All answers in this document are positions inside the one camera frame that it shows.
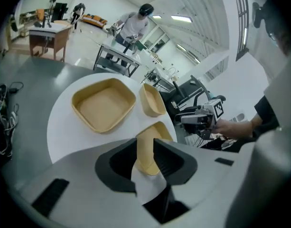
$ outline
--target white table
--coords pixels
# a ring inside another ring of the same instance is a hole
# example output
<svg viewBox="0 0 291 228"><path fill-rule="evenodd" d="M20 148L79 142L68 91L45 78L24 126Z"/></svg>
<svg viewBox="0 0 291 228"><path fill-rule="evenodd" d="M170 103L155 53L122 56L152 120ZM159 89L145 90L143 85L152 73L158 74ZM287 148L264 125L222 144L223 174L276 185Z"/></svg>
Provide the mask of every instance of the white table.
<svg viewBox="0 0 291 228"><path fill-rule="evenodd" d="M100 46L97 58L94 62L94 67L93 70L96 68L98 61L101 57L101 54L103 51L112 54L113 56L116 56L117 58L121 59L122 61L125 61L129 64L128 66L128 77L131 77L132 74L136 71L136 69L141 65L141 60L138 54L132 54L131 50L127 50L126 53L123 53L123 51L125 50L125 46L122 46L121 44L114 42L114 44L112 45L113 42L113 37L109 36ZM129 72L129 68L130 66L133 65L134 69Z"/></svg>
<svg viewBox="0 0 291 228"><path fill-rule="evenodd" d="M90 84L117 78L121 80L136 95L136 104L128 115L110 132L99 134L93 132L73 111L71 98L73 94ZM141 84L126 76L100 73L83 77L72 83L57 99L53 106L47 125L47 145L52 163L73 152L92 148L117 140L134 138L145 128L161 121L167 127L173 141L177 137L173 123L168 114L159 117L149 117L142 109L139 90ZM162 174L147 176L132 169L131 179L136 183L139 201L144 204L158 196L166 187Z"/></svg>

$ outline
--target person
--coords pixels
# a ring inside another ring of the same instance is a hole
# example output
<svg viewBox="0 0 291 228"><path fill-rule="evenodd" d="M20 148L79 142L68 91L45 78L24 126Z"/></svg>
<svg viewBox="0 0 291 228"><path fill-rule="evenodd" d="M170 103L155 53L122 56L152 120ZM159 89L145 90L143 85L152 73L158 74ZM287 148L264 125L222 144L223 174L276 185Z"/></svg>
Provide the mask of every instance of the person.
<svg viewBox="0 0 291 228"><path fill-rule="evenodd" d="M262 11L265 12L264 20L266 31L284 55L288 56L291 51L291 34L284 24L280 14L270 0L267 0ZM263 133L279 126L276 115L264 96L255 105L257 114L251 121L235 123L219 119L212 133L220 133L228 138L238 140L227 151L239 152L242 145L256 141Z"/></svg>
<svg viewBox="0 0 291 228"><path fill-rule="evenodd" d="M120 33L116 37L116 42L119 44L122 44L123 46L127 47L130 43L132 43L132 39L129 39L128 37L131 37L133 35L137 35L138 37L134 40L140 40L144 36L147 25L149 23L148 16L150 16L154 11L154 7L148 3L143 4L139 12L132 12L123 14L119 21L114 24L114 27L111 29L114 29L115 27L118 27L122 24L123 27L120 31ZM112 54L107 54L106 59L112 59ZM127 66L127 62L121 61L121 65L123 67Z"/></svg>
<svg viewBox="0 0 291 228"><path fill-rule="evenodd" d="M74 7L74 10L73 10L72 15L71 15L71 18L72 18L71 24L75 25L75 29L74 29L73 33L77 29L78 19L82 18L84 13L85 13L85 5L83 3L80 3Z"/></svg>

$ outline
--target man in white t-shirt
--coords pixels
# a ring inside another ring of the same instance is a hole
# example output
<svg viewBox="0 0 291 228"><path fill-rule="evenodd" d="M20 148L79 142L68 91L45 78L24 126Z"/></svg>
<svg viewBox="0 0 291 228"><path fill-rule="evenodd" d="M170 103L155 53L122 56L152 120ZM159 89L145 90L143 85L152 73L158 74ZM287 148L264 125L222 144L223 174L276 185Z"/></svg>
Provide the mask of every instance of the man in white t-shirt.
<svg viewBox="0 0 291 228"><path fill-rule="evenodd" d="M147 25L149 23L148 16L150 16L154 11L154 7L148 3L143 4L139 12L132 12L123 14L120 17L120 20L114 24L114 26L118 27L121 24L124 24L121 32L116 37L116 42L127 47L130 43L132 43L132 39L128 38L133 35L137 35L138 37L135 40L140 40L147 29ZM107 54L106 59L112 59L113 55ZM127 66L126 62L121 61L121 65L123 67Z"/></svg>

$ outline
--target orange sofa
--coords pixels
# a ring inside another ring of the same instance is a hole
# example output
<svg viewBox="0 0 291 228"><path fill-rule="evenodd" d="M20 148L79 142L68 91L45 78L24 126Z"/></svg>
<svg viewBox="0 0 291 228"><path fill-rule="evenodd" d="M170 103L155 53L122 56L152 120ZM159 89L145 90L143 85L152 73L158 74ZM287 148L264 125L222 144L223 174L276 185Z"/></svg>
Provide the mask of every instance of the orange sofa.
<svg viewBox="0 0 291 228"><path fill-rule="evenodd" d="M107 23L107 20L104 20L103 18L92 14L83 15L82 21L85 23L96 25L100 28L103 28Z"/></svg>

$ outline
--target black slot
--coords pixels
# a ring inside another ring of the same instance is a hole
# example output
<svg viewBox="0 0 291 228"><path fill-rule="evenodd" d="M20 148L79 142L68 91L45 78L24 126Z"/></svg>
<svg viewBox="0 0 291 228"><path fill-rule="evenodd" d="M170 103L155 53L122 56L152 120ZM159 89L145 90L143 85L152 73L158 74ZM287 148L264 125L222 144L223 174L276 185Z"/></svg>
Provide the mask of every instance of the black slot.
<svg viewBox="0 0 291 228"><path fill-rule="evenodd" d="M97 159L94 169L98 178L111 190L136 192L131 181L131 170L137 159L137 139L130 139L103 153Z"/></svg>
<svg viewBox="0 0 291 228"><path fill-rule="evenodd" d="M64 179L54 179L33 202L32 207L47 217L62 196L68 184L69 182Z"/></svg>
<svg viewBox="0 0 291 228"><path fill-rule="evenodd" d="M223 159L223 158L217 158L215 161L219 162L219 163L221 163L223 165L229 165L229 166L232 166L233 163L234 163L234 161Z"/></svg>
<svg viewBox="0 0 291 228"><path fill-rule="evenodd" d="M169 222L189 211L185 204L175 200L170 185L143 206L160 224Z"/></svg>
<svg viewBox="0 0 291 228"><path fill-rule="evenodd" d="M160 139L154 139L154 160L171 186L187 183L197 170L197 161L193 156Z"/></svg>

